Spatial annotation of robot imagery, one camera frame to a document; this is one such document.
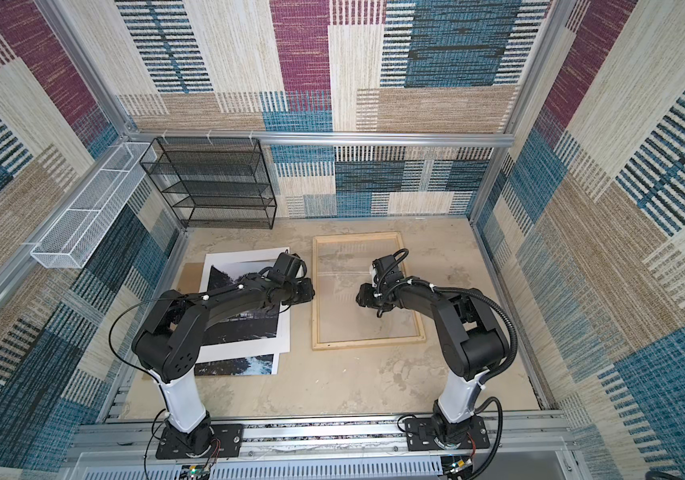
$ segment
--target empty picture frame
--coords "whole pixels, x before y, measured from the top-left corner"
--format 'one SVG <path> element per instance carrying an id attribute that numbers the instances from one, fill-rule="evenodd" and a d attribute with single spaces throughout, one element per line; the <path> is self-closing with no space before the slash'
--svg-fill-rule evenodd
<path id="1" fill-rule="evenodd" d="M 313 237 L 312 349 L 334 350 L 425 341 L 422 316 L 394 309 L 377 318 L 377 311 L 355 302 L 358 287 L 371 283 L 374 259 L 404 247 L 398 232 Z M 400 265 L 405 276 L 405 261 Z"/>

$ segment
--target concrete floor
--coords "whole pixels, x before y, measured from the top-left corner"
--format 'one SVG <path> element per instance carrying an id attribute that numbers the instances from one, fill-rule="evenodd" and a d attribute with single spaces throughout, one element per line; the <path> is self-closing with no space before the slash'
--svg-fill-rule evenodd
<path id="1" fill-rule="evenodd" d="M 387 220 L 276 219 L 273 230 L 192 229 L 183 264 L 209 253 L 290 246 L 309 263 L 318 235 L 400 231 L 410 273 L 441 286 L 475 287 L 497 299 L 471 227 L 463 218 Z M 180 279 L 177 273 L 175 285 Z M 435 325 L 424 318 L 427 341 L 400 346 L 311 350 L 311 304 L 292 307 L 292 350 L 282 353 L 277 375 L 196 377 L 212 416 L 290 416 L 429 412 L 446 382 Z M 491 380 L 479 403 L 500 398 L 505 410 L 538 409 L 517 358 Z M 143 374 L 134 379 L 123 418 L 152 418 L 164 404 Z"/>

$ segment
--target wooden frame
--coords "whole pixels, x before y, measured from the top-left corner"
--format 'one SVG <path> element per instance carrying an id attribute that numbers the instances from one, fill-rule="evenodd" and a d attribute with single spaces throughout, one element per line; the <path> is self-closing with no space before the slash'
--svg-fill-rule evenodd
<path id="1" fill-rule="evenodd" d="M 347 234 L 347 235 L 326 235 L 313 237 L 313 259 L 312 259 L 312 282 L 313 285 L 318 283 L 318 245 L 319 244 L 338 244 L 344 242 L 360 242 L 367 240 L 395 240 L 398 249 L 404 248 L 404 240 L 401 238 L 400 232 L 378 232 L 374 234 Z M 405 276 L 408 276 L 408 268 L 406 262 L 401 265 L 401 271 Z M 388 346 L 388 345 L 403 345 L 405 343 L 419 343 L 426 340 L 425 328 L 422 323 L 422 315 L 419 312 L 414 313 L 414 329 L 417 332 L 416 336 L 396 336 L 383 339 L 366 339 L 366 340 L 347 340 L 344 342 L 322 342 L 321 341 L 321 326 L 319 324 L 319 316 L 321 314 L 321 300 L 319 295 L 316 295 L 312 301 L 312 349 L 313 350 L 337 350 L 358 348 L 364 346 Z"/>

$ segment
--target enclosure wall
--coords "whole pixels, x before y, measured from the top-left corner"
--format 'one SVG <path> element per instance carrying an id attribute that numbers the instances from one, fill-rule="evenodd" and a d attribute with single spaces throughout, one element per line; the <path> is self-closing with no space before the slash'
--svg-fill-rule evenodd
<path id="1" fill-rule="evenodd" d="M 116 139 L 36 5 L 0 2 L 0 269 Z M 0 478 L 54 475 L 96 418 L 117 371 L 107 327 L 149 298 L 177 237 L 163 205 L 141 184 L 84 269 L 36 266 L 0 311 Z"/>
<path id="2" fill-rule="evenodd" d="M 477 227 L 595 478 L 685 478 L 685 2 L 579 0 Z"/>

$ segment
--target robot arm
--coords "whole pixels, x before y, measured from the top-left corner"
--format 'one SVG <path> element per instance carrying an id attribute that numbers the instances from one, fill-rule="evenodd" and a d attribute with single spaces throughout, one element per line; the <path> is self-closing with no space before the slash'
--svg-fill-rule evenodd
<path id="1" fill-rule="evenodd" d="M 433 433 L 439 446 L 459 448 L 470 430 L 483 384 L 515 359 L 516 332 L 500 307 L 480 290 L 441 288 L 414 276 L 405 278 L 398 264 L 406 255 L 408 250 L 399 250 L 372 262 L 372 283 L 361 285 L 356 302 L 377 309 L 377 316 L 398 307 L 435 321 L 443 359 L 451 371 L 433 405 Z M 492 308 L 505 322 L 510 344 Z M 473 326 L 465 330 L 465 324 Z"/>
<path id="2" fill-rule="evenodd" d="M 303 275 L 297 278 L 300 267 Z M 159 383 L 169 413 L 169 434 L 187 456 L 201 456 L 212 444 L 209 413 L 194 380 L 204 331 L 248 310 L 309 302 L 315 292 L 306 271 L 299 256 L 280 254 L 273 267 L 249 274 L 240 283 L 190 295 L 168 290 L 151 309 L 132 350 Z"/>

